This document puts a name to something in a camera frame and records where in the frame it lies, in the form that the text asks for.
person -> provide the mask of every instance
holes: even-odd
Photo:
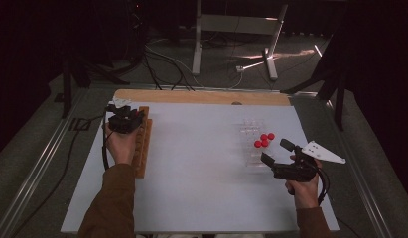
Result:
[[[138,129],[130,134],[119,134],[112,132],[107,123],[105,131],[106,146],[115,165],[104,172],[101,191],[84,215],[78,237],[135,237],[132,212],[135,173],[131,164]],[[318,176],[315,176],[310,182],[287,180],[285,183],[289,191],[294,190],[297,224],[300,236],[304,238],[333,237],[318,205],[318,179]]]

